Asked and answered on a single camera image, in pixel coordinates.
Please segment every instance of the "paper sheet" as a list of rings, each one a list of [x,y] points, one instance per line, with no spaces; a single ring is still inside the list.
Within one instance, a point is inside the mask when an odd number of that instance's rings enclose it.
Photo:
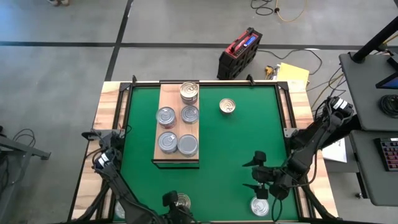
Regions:
[[[323,158],[347,163],[346,144],[344,138],[322,150]]]

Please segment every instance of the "wooden tray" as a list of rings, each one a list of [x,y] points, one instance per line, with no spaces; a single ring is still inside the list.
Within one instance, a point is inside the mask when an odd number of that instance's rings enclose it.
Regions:
[[[164,129],[159,123],[156,124],[156,139],[155,139],[155,152],[153,163],[192,163],[199,162],[199,149],[196,155],[192,157],[185,157],[179,151],[173,154],[165,154],[163,153],[157,140],[159,136],[167,131],[171,131],[177,135],[178,139],[184,134],[191,134],[196,137],[199,143],[199,122],[197,121],[194,124],[185,124],[181,118],[181,110],[186,106],[186,104],[182,101],[180,96],[180,86],[181,84],[162,84],[160,86],[160,97],[159,97],[159,108],[164,106],[168,106],[173,108],[175,111],[175,116],[177,119],[177,123],[171,129]],[[199,93],[198,100],[196,101],[194,106],[199,109]]]

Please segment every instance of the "metal can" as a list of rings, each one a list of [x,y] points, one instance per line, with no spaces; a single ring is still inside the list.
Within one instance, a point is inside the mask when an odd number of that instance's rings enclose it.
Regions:
[[[181,84],[181,99],[185,104],[192,105],[198,100],[199,86],[194,82]]]
[[[268,214],[269,204],[265,199],[257,199],[257,197],[254,197],[250,202],[250,208],[255,215],[263,217]]]
[[[183,193],[178,193],[178,201],[175,203],[176,206],[182,205],[187,208],[191,208],[191,200],[188,195]]]
[[[199,119],[199,110],[196,106],[188,105],[181,110],[182,121],[187,124],[193,124]]]
[[[116,205],[114,206],[114,212],[119,218],[125,219],[126,212],[124,211],[124,209],[119,201],[117,201]]]
[[[175,126],[175,112],[172,108],[165,106],[159,109],[156,113],[157,122],[165,129],[170,129]]]
[[[160,150],[166,154],[171,154],[177,150],[177,136],[171,131],[162,133],[157,142]]]
[[[225,98],[220,101],[220,110],[223,114],[231,114],[235,110],[235,102]]]
[[[183,135],[178,141],[178,150],[186,157],[192,157],[198,152],[198,140],[191,134]]]

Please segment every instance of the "green table surface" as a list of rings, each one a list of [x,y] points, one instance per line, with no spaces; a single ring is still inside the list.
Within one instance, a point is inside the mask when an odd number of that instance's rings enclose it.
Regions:
[[[139,201],[157,213],[167,213],[163,194],[176,190],[190,197],[198,221],[271,220],[270,212],[255,216],[250,209],[254,192],[242,184],[256,184],[249,162],[254,151],[267,154],[267,166],[280,166],[286,158],[280,114],[273,86],[201,86],[199,119],[199,169],[158,169],[154,156],[160,87],[135,87],[132,91],[121,173]],[[231,98],[236,109],[220,113],[219,102]],[[297,220],[294,193],[283,200],[280,220]],[[275,216],[279,202],[275,205]]]

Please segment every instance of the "concrete floor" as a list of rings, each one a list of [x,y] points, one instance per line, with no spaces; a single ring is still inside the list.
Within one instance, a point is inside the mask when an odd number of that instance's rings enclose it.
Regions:
[[[32,128],[37,136],[36,146],[52,152],[48,161],[32,159],[13,223],[67,219],[86,148],[80,133],[91,128],[113,53],[112,47],[79,47],[84,46],[79,42],[115,43],[126,3],[127,0],[74,0],[69,7],[52,7],[45,0],[0,0],[0,124],[9,136],[22,128]],[[339,48],[365,44],[398,12],[391,0],[308,0],[303,17],[286,24],[275,15],[256,15],[249,3],[135,0],[123,42],[228,44],[251,26],[264,34],[262,44],[337,46],[336,50],[316,51],[323,65],[310,77],[311,88],[327,81],[339,67],[338,55],[347,52]],[[287,18],[303,6],[301,1],[280,3]],[[2,46],[9,41],[27,46]],[[23,42],[68,42],[76,47],[29,47],[35,43]],[[139,80],[212,80],[216,78],[222,50],[122,47],[111,79],[130,80],[136,75]],[[272,51],[278,55],[289,52]],[[280,62],[259,52],[238,78],[250,73],[262,79],[265,65]],[[311,71],[319,63],[308,52],[295,52],[283,62]],[[308,92],[311,103],[321,90]],[[349,92],[343,97],[351,101]],[[375,207],[368,200],[353,197],[359,189],[354,175],[330,174],[330,181],[344,219],[396,222],[398,208]]]

